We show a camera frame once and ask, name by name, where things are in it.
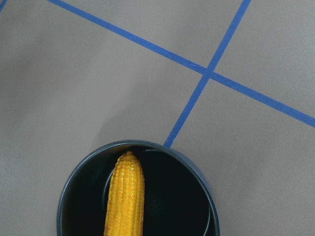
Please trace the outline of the yellow plastic corn cob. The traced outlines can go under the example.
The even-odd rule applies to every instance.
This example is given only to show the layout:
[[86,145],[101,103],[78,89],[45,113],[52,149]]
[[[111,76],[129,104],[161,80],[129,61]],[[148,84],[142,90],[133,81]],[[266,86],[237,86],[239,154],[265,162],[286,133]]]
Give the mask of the yellow plastic corn cob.
[[132,151],[122,154],[110,179],[105,236],[141,236],[144,222],[145,180]]

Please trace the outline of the blue tape center vertical line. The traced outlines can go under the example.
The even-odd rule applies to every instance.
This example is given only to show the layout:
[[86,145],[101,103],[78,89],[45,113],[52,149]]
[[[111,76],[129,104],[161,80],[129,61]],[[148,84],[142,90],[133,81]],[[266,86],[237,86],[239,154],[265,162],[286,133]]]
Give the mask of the blue tape center vertical line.
[[193,110],[196,102],[198,101],[200,95],[202,94],[205,86],[207,85],[210,76],[214,72],[216,66],[218,65],[221,57],[223,56],[230,40],[232,39],[239,23],[241,22],[249,4],[250,0],[243,0],[233,17],[226,33],[224,34],[220,44],[218,45],[213,57],[211,58],[207,68],[202,73],[202,77],[199,80],[197,86],[195,87],[192,95],[190,96],[189,100],[187,101],[184,109],[182,110],[180,116],[178,117],[177,121],[175,122],[172,130],[170,131],[169,135],[167,136],[163,146],[164,147],[171,147],[175,139],[177,138],[178,134],[180,133],[182,127],[184,126],[187,118],[189,117],[191,111]]

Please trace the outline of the blue tape vertical line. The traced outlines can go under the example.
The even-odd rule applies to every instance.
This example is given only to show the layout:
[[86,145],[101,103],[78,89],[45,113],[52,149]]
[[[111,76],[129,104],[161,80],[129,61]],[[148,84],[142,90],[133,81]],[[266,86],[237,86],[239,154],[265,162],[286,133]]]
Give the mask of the blue tape vertical line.
[[180,116],[178,117],[177,121],[175,122],[172,130],[170,131],[169,135],[167,136],[163,146],[164,147],[171,147],[175,139],[177,138],[178,134],[180,133],[182,127],[184,126],[187,118],[189,117],[191,111],[193,110],[196,102],[198,101],[200,95],[202,94],[205,86],[207,85],[210,76],[214,72],[216,66],[218,65],[221,57],[223,56],[230,40],[232,39],[239,23],[241,22],[249,4],[250,0],[243,0],[233,17],[226,33],[224,34],[220,44],[218,45],[213,57],[211,58],[207,68],[202,73],[202,77],[199,80],[197,86],[195,87],[192,95],[190,96],[189,100],[187,101],[184,109],[182,110]]
[[0,1],[0,11],[2,11],[2,9],[4,8],[6,2],[7,2],[7,0],[1,0]]

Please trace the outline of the blue tape upper horizontal line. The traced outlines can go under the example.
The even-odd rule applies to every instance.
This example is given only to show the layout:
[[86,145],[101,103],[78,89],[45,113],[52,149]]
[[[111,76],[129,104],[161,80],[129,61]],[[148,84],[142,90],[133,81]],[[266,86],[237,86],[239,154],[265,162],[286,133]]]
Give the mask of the blue tape upper horizontal line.
[[[126,38],[150,51],[153,51],[165,58],[168,58],[192,71],[195,71],[199,74],[204,74],[204,72],[206,71],[206,68],[191,61],[191,60],[188,60],[176,53],[173,53],[163,47],[160,47],[144,38],[141,38],[123,28],[120,28],[114,24],[111,24],[95,15],[92,15],[82,9],[79,9],[65,1],[62,1],[62,0],[51,0],[50,3],[56,5],[56,6],[59,6],[77,16],[80,16],[98,26],[101,26],[115,34],[118,34],[120,36],[122,36],[123,38]],[[239,6],[239,9],[237,10],[233,20],[231,21],[231,24],[230,26],[228,27],[221,43],[219,44],[213,58],[211,59],[211,61],[213,61],[215,64],[218,64],[222,55],[224,54],[230,40],[232,39],[239,23],[241,22],[243,16],[245,15],[245,12],[248,8],[250,4],[250,1],[249,0],[244,0],[242,1],[242,3],[240,4]],[[250,97],[266,106],[269,106],[281,113],[284,113],[302,123],[305,123],[311,127],[314,127],[315,126],[315,118],[308,115],[308,114],[305,114],[293,107],[290,107],[284,103],[281,103],[280,101],[277,101],[265,94],[262,94],[252,88],[249,88],[245,85],[242,85],[232,79],[229,79],[221,74],[218,74],[216,73],[215,71],[211,72],[210,73],[210,78],[232,90],[235,90],[247,97]]]

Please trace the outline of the blue tape left vertical line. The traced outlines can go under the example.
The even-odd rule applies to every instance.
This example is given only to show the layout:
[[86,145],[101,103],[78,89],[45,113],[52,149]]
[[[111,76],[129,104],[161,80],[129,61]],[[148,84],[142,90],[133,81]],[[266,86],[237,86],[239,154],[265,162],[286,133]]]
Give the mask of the blue tape left vertical line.
[[0,11],[2,11],[2,9],[4,8],[6,2],[7,2],[7,0],[1,0],[0,1]]

